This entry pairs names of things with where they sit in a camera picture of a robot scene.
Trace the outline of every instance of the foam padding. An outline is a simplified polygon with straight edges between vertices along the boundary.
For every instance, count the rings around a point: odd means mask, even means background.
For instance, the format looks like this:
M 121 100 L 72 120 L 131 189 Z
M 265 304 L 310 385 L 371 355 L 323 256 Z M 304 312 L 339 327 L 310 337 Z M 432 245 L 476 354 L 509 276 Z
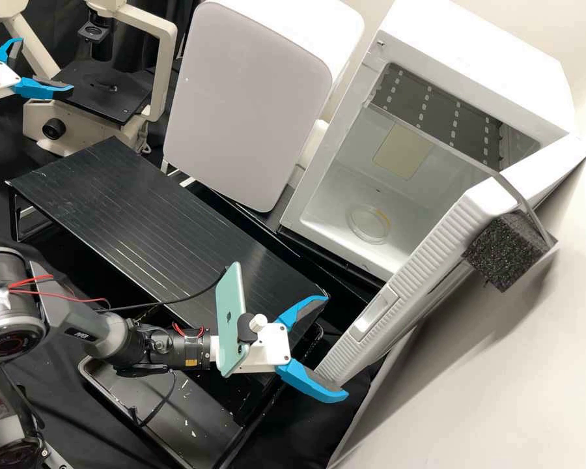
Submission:
M 493 220 L 462 256 L 499 291 L 505 292 L 549 249 L 529 216 L 516 211 Z

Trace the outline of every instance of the white knob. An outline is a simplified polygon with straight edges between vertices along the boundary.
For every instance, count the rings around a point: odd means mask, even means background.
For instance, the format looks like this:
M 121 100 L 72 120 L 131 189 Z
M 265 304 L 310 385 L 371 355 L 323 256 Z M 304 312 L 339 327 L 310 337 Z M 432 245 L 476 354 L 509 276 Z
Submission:
M 252 332 L 258 333 L 267 325 L 267 322 L 267 316 L 256 315 L 249 321 L 249 328 L 252 329 Z

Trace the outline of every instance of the yellow label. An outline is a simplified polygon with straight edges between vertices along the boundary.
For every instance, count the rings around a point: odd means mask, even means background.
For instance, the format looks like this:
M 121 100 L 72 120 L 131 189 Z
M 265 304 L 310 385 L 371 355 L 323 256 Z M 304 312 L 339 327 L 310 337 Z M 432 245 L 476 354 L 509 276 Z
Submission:
M 410 179 L 433 148 L 433 143 L 395 124 L 373 157 L 373 162 L 400 178 Z

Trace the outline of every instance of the red wire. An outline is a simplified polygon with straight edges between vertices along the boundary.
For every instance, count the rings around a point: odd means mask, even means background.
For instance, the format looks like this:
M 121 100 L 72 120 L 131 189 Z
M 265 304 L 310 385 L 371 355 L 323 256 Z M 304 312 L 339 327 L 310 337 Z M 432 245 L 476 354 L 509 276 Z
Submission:
M 171 326 L 174 328 L 174 331 L 178 332 L 182 337 L 187 337 L 187 335 L 184 333 L 184 331 L 182 329 L 180 329 L 180 326 L 177 325 L 175 322 L 172 322 Z
M 13 282 L 11 283 L 8 287 L 11 288 L 17 288 L 17 287 L 21 287 L 22 285 L 26 285 L 27 283 L 32 283 L 38 280 L 46 280 L 46 279 L 53 279 L 54 275 L 52 274 L 46 274 L 46 275 L 42 275 L 42 276 L 36 276 L 36 277 L 31 277 L 29 279 L 25 279 L 25 280 L 20 280 L 17 282 Z
M 25 293 L 25 294 L 32 294 L 32 295 L 39 295 L 39 296 L 51 296 L 52 298 L 61 298 L 63 300 L 68 300 L 68 301 L 75 302 L 75 303 L 103 302 L 103 303 L 107 304 L 109 309 L 111 309 L 111 304 L 109 303 L 109 300 L 107 300 L 106 298 L 91 298 L 91 299 L 82 300 L 80 298 L 76 298 L 73 291 L 72 291 L 73 296 L 67 296 L 67 295 L 62 295 L 59 293 L 38 292 L 38 291 L 31 291 L 31 290 L 17 290 L 17 287 L 23 287 L 25 285 L 28 285 L 29 283 L 33 283 L 33 282 L 36 282 L 39 280 L 53 279 L 53 278 L 54 278 L 54 275 L 52 275 L 52 274 L 44 274 L 41 276 L 31 277 L 31 278 L 24 279 L 24 280 L 19 280 L 17 282 L 11 283 L 8 286 L 8 291 L 9 291 L 9 293 Z
M 35 294 L 35 295 L 39 295 L 39 296 L 51 296 L 52 298 L 61 298 L 62 300 L 68 300 L 71 302 L 75 302 L 75 303 L 95 303 L 95 302 L 103 302 L 106 303 L 109 307 L 109 309 L 111 309 L 111 304 L 109 303 L 109 300 L 107 300 L 106 298 L 89 298 L 86 300 L 82 300 L 80 298 L 75 298 L 73 296 L 66 296 L 66 295 L 61 295 L 59 293 L 50 293 L 50 292 L 36 292 L 36 291 L 30 291 L 30 290 L 10 290 L 10 293 L 25 293 L 25 294 Z
M 177 325 L 175 322 L 172 322 L 171 326 L 174 328 L 174 331 L 178 332 L 182 337 L 190 337 L 190 336 L 186 335 L 184 333 L 184 331 L 180 328 L 180 326 Z M 200 337 L 202 337 L 204 335 L 205 331 L 206 330 L 204 329 L 204 326 L 200 326 L 200 330 L 197 333 L 197 335 L 195 336 L 195 338 L 199 339 Z

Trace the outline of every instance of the robotic arm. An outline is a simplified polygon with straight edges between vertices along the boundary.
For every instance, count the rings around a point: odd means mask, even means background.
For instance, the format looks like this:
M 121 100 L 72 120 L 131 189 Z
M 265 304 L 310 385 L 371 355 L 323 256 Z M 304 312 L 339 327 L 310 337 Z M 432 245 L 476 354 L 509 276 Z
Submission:
M 182 331 L 138 324 L 112 310 L 92 310 L 73 301 L 43 267 L 27 262 L 13 249 L 0 248 L 0 468 L 69 469 L 44 441 L 43 423 L 28 405 L 2 364 L 29 352 L 57 334 L 73 337 L 93 358 L 111 364 L 126 377 L 170 370 L 274 372 L 301 392 L 325 403 L 342 401 L 347 393 L 320 378 L 291 357 L 291 327 L 328 300 L 308 297 L 269 323 L 263 315 L 245 312 L 238 263 L 227 269 L 216 286 L 217 332 Z

